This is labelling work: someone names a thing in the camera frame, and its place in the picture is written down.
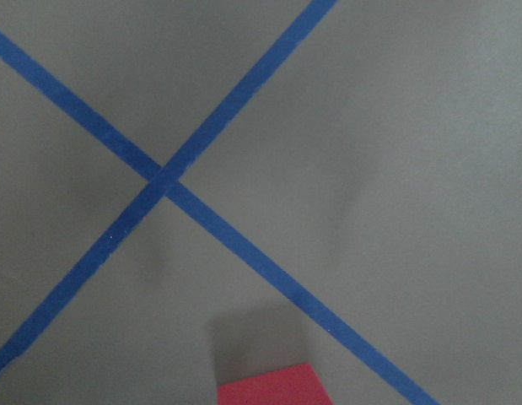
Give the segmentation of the red block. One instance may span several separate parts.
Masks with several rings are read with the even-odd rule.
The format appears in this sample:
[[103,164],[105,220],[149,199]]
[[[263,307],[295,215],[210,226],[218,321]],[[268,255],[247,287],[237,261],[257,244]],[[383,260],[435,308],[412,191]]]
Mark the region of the red block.
[[332,405],[332,403],[318,375],[308,363],[226,383],[219,386],[217,392],[218,405]]

